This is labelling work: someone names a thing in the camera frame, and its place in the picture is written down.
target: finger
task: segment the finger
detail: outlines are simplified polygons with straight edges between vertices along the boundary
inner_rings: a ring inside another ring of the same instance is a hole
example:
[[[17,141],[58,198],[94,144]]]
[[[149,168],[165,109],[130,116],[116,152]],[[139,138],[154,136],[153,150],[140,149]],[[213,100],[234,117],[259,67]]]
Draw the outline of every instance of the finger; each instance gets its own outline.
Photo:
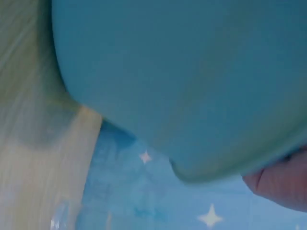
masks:
[[[243,180],[257,195],[285,207],[307,210],[307,154],[301,151],[288,161],[244,176]]]

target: star pattern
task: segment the star pattern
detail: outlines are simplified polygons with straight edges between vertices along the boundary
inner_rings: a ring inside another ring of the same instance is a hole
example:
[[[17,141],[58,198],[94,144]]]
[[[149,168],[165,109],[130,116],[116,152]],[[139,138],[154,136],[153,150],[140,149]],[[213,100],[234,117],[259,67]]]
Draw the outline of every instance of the star pattern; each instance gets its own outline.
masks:
[[[144,164],[146,164],[147,162],[151,161],[152,158],[148,155],[148,152],[145,151],[145,153],[140,155],[141,160],[143,161]]]
[[[212,228],[216,223],[223,221],[222,217],[216,215],[213,204],[211,204],[207,214],[198,216],[197,219],[205,223],[209,228]]]

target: light wood grain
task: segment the light wood grain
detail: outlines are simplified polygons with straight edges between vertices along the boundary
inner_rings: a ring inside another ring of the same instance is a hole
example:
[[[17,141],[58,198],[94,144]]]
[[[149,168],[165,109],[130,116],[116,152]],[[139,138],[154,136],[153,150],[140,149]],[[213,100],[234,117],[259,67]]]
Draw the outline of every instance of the light wood grain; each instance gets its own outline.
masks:
[[[48,0],[0,0],[0,229],[49,229],[80,201],[101,116],[65,92]]]

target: blue bedsheet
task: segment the blue bedsheet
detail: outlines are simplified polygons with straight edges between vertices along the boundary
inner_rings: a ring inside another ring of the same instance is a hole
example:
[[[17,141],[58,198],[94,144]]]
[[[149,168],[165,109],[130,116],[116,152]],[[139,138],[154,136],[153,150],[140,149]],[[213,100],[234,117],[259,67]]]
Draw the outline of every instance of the blue bedsheet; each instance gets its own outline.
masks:
[[[77,230],[307,230],[307,214],[254,196],[241,178],[185,185],[168,160],[105,122]]]

